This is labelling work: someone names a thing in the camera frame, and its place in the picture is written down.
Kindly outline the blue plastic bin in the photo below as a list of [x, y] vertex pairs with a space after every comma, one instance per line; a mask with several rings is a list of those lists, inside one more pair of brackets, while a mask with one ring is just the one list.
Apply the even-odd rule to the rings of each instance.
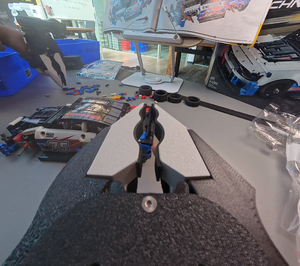
[[38, 72], [32, 69], [27, 61], [20, 58], [17, 52], [0, 52], [1, 97], [14, 95], [38, 75]]
[[81, 56], [83, 64], [100, 60], [100, 43], [86, 39], [55, 39], [58, 47], [66, 56]]

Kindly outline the person's left hand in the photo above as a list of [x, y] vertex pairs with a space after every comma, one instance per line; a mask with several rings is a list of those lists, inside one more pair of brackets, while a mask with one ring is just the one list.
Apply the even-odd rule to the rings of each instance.
[[5, 51], [5, 47], [12, 48], [14, 51], [20, 54], [20, 57], [26, 61], [31, 59], [31, 55], [28, 51], [27, 44], [25, 43], [23, 33], [0, 25], [0, 51]]

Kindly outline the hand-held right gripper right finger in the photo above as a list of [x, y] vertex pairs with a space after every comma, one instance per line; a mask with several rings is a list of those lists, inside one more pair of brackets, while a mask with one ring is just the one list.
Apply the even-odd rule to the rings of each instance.
[[211, 173], [190, 134], [193, 131], [155, 104], [151, 106], [151, 118], [158, 140], [155, 175], [163, 193], [170, 193], [179, 182], [210, 178]]

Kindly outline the grey desk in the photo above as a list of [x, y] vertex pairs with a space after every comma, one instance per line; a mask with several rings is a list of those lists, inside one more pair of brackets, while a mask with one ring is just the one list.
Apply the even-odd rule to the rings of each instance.
[[[20, 116], [38, 107], [73, 103], [50, 78], [38, 75], [13, 96], [1, 98], [1, 133]], [[160, 106], [187, 128], [194, 130], [209, 146], [256, 189], [261, 221], [289, 265], [298, 265], [294, 235], [281, 225], [289, 197], [291, 177], [284, 156], [269, 150], [248, 128], [249, 121], [205, 107], [185, 103]], [[39, 153], [28, 149], [22, 156], [1, 154], [1, 264], [30, 226], [47, 189], [64, 163], [42, 162]]]

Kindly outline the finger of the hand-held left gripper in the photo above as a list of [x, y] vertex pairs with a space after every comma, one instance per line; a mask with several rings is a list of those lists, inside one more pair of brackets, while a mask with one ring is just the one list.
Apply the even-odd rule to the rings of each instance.
[[59, 76], [59, 78], [61, 79], [62, 82], [62, 87], [66, 87], [67, 86], [67, 82], [66, 82], [66, 67], [65, 64], [63, 62], [63, 59], [61, 57], [61, 55], [59, 53], [55, 53], [53, 55], [54, 60], [56, 62], [56, 72]]
[[58, 86], [63, 87], [63, 71], [61, 64], [56, 60], [59, 54], [50, 55], [50, 57], [45, 54], [39, 55], [41, 58], [44, 68], [41, 70], [45, 76], [51, 78]]

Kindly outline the wooden post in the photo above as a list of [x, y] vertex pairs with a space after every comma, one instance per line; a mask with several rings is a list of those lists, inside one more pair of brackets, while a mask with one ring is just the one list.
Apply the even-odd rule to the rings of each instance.
[[167, 62], [167, 75], [171, 76], [175, 69], [175, 60], [176, 60], [176, 52], [175, 47], [169, 47], [169, 55], [168, 55], [168, 62]]

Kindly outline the clear plastic bag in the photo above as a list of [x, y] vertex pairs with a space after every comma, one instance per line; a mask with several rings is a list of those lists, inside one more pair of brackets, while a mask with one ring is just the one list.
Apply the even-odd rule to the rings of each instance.
[[285, 156], [287, 144], [299, 144], [300, 141], [299, 101], [282, 99], [271, 102], [253, 119], [249, 129], [270, 150]]
[[288, 119], [289, 134], [286, 143], [286, 169], [291, 186], [282, 218], [283, 228], [299, 238], [300, 233], [300, 118]]

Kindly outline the toy car instruction booklet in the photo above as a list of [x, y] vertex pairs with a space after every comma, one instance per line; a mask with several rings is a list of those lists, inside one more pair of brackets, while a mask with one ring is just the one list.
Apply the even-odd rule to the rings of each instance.
[[272, 0], [107, 0], [103, 32], [175, 33], [253, 44]]

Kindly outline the shiny sticker sheet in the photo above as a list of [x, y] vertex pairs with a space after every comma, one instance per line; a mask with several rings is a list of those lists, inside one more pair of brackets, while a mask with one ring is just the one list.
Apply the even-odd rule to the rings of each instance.
[[77, 77], [115, 80], [115, 77], [123, 64], [124, 62], [113, 60], [98, 60], [85, 65], [77, 72]]

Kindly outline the grey rug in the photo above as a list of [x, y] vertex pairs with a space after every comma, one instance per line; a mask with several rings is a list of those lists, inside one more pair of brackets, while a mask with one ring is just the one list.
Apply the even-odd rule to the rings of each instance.
[[186, 81], [205, 85], [207, 72], [208, 66], [188, 64], [186, 67], [179, 70], [178, 77]]

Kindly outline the black device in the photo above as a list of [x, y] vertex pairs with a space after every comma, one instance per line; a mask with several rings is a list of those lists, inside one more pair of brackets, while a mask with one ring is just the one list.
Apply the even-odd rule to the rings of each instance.
[[84, 67], [82, 57], [80, 55], [63, 56], [62, 60], [66, 70], [80, 70]]

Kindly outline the pile of small toy bricks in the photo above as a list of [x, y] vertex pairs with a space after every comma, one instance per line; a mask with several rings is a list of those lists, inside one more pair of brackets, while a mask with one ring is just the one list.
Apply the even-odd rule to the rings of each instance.
[[117, 103], [129, 103], [137, 106], [142, 102], [148, 105], [158, 104], [154, 95], [141, 95], [138, 87], [122, 84], [120, 81], [102, 81], [95, 83], [83, 82], [75, 86], [57, 88], [53, 90], [45, 89], [40, 94], [42, 96], [42, 107], [71, 106], [79, 98], [96, 100], [115, 100]]

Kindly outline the book stand with wooden board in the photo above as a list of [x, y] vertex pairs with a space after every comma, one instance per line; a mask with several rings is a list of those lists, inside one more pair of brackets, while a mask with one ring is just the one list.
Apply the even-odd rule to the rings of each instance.
[[133, 41], [136, 47], [137, 58], [140, 66], [140, 72], [133, 73], [121, 81], [122, 84], [140, 87], [142, 85], [150, 85], [153, 90], [163, 89], [169, 93], [178, 92], [183, 80], [178, 77], [174, 77], [174, 71], [171, 76], [158, 75], [155, 73], [148, 73], [144, 69], [142, 56], [139, 49], [139, 42], [146, 42], [158, 45], [172, 46], [172, 47], [185, 47], [190, 48], [197, 46], [204, 41], [203, 38], [191, 38], [182, 37], [175, 33], [140, 33], [123, 30], [121, 31], [121, 37], [123, 39]]

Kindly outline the stack of coloured storage bins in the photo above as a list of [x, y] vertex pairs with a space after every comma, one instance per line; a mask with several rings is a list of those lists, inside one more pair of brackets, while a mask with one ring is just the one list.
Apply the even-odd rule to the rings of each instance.
[[[133, 41], [119, 40], [118, 41], [120, 51], [132, 51], [136, 52], [136, 47]], [[141, 53], [148, 52], [148, 43], [138, 43]]]

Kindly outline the black side table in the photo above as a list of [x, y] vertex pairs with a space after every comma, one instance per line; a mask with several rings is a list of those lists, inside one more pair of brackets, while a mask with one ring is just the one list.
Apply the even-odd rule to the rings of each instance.
[[212, 51], [197, 50], [197, 49], [185, 48], [185, 47], [175, 47], [175, 52], [177, 52], [177, 56], [175, 58], [174, 77], [178, 77], [182, 53], [201, 55], [201, 56], [205, 56], [205, 57], [212, 57], [212, 53], [213, 53]]

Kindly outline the black toy set box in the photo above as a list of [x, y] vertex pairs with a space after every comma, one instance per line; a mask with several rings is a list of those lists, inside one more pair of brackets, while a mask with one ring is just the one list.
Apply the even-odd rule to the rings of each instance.
[[217, 43], [205, 87], [261, 109], [299, 103], [299, 12], [300, 0], [273, 0], [253, 47]]

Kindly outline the toy brick race car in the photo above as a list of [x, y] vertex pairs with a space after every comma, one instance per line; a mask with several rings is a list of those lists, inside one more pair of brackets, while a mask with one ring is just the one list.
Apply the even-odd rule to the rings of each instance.
[[67, 162], [103, 129], [110, 127], [137, 106], [131, 100], [96, 97], [78, 98], [74, 103], [57, 107], [39, 107], [29, 117], [12, 121], [1, 134], [3, 155], [38, 147], [41, 161]]

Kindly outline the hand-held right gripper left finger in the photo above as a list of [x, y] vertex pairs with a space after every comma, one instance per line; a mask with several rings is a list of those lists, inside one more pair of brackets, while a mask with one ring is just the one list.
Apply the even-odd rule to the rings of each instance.
[[87, 177], [119, 181], [123, 185], [141, 177], [143, 150], [139, 139], [145, 117], [146, 104], [142, 103], [110, 126]]

